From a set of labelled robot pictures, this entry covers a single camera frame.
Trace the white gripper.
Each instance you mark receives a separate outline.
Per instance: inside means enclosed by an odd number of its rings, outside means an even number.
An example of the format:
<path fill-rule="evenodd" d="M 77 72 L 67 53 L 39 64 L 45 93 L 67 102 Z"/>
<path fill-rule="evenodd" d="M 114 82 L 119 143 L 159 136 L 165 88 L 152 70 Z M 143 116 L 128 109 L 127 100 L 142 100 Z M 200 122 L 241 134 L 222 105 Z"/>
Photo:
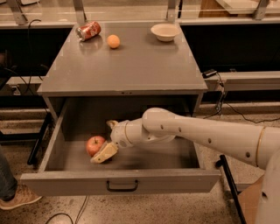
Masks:
<path fill-rule="evenodd" d="M 113 143 L 105 142 L 100 148 L 100 150 L 90 159 L 91 163 L 101 164 L 109 158 L 112 158 L 118 152 L 118 147 L 126 148 L 130 146 L 130 142 L 126 136 L 127 123 L 127 121 L 106 121 L 106 124 L 111 128 L 110 138 Z"/>

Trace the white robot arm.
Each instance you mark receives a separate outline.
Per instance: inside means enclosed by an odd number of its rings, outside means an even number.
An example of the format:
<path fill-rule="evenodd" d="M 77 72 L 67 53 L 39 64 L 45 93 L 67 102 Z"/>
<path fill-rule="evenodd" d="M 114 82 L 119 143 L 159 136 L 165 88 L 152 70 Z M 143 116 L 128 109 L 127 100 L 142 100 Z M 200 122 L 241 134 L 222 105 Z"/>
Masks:
<path fill-rule="evenodd" d="M 109 121 L 110 141 L 91 158 L 102 163 L 121 148 L 169 142 L 183 137 L 265 170 L 255 224 L 280 220 L 280 129 L 221 122 L 176 115 L 163 108 L 149 108 L 133 121 Z"/>

